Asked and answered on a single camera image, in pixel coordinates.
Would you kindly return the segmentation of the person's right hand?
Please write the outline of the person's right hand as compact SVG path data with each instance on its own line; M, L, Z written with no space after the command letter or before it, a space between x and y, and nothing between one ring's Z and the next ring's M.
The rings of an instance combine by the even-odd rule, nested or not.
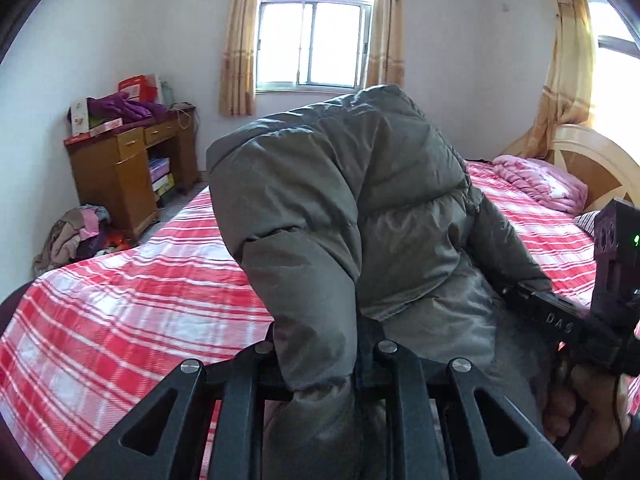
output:
M552 443L576 434L570 452L584 466L600 464L623 444L631 427L626 377L575 365L551 388L542 420Z

